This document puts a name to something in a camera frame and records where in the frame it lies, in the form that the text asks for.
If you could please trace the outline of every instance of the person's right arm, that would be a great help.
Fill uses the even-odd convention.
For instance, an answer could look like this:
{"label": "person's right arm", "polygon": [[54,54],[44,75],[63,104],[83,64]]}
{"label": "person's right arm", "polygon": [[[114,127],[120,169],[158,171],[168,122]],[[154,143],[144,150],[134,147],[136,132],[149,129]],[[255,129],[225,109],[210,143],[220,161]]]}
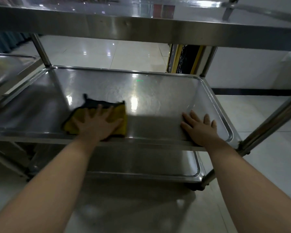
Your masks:
{"label": "person's right arm", "polygon": [[291,232],[291,199],[219,138],[208,115],[204,121],[193,111],[183,117],[182,128],[209,153],[237,231]]}

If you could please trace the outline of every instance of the hand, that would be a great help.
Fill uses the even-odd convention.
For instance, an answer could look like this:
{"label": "hand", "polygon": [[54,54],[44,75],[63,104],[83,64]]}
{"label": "hand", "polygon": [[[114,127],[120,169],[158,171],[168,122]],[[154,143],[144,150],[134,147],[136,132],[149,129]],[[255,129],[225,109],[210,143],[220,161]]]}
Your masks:
{"label": "hand", "polygon": [[211,123],[208,114],[205,115],[204,122],[199,119],[193,110],[191,110],[190,116],[186,113],[182,113],[182,115],[188,124],[181,122],[181,127],[186,130],[196,144],[205,147],[211,144],[213,140],[220,139],[217,134],[217,123],[215,120]]}
{"label": "hand", "polygon": [[107,112],[101,113],[102,105],[98,105],[94,117],[90,117],[88,109],[85,109],[84,123],[72,117],[73,122],[79,129],[79,137],[89,139],[90,141],[101,141],[106,139],[121,124],[123,119],[117,119],[115,122],[108,123],[106,119],[113,110],[111,106]]}

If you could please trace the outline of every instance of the floor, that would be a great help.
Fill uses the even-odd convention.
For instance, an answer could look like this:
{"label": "floor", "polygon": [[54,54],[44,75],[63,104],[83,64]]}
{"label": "floor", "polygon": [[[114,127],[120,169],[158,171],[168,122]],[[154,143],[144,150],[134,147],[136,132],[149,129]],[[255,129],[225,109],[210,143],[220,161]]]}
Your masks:
{"label": "floor", "polygon": [[[42,37],[53,64],[164,72],[167,44],[100,39]],[[31,43],[14,53],[37,54]],[[245,139],[287,97],[218,96]],[[200,152],[206,171],[212,168]],[[245,156],[291,197],[291,121]],[[0,165],[0,209],[25,185]],[[192,192],[181,184],[153,181],[85,179],[66,232],[237,232],[217,181]]]}

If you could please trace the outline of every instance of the metal trolley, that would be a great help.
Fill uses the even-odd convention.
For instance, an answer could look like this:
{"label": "metal trolley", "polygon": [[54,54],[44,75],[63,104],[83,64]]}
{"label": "metal trolley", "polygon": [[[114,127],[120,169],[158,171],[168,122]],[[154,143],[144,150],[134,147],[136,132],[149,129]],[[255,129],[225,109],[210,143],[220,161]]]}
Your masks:
{"label": "metal trolley", "polygon": [[[35,154],[27,167],[6,157],[0,162],[27,178],[35,175],[73,137],[60,130],[82,94],[110,102],[125,100],[124,138],[100,142],[89,165],[95,177],[170,180],[203,190],[198,151],[179,127],[181,112],[208,113],[219,136],[241,156],[291,119],[291,98],[241,141],[206,74],[218,46],[291,51],[291,15],[238,0],[0,0],[0,30],[31,33],[45,68],[9,94],[0,94],[0,142]],[[194,74],[168,74],[56,66],[38,34],[190,44],[202,46]]]}

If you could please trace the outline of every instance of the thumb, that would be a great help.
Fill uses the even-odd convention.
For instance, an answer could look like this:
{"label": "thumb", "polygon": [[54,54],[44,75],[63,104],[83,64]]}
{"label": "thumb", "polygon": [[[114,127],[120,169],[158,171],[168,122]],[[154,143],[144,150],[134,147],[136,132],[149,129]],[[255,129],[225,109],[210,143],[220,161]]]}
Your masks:
{"label": "thumb", "polygon": [[119,127],[122,122],[123,122],[123,119],[117,119],[116,121],[114,121],[112,123],[113,129],[116,129],[117,127]]}

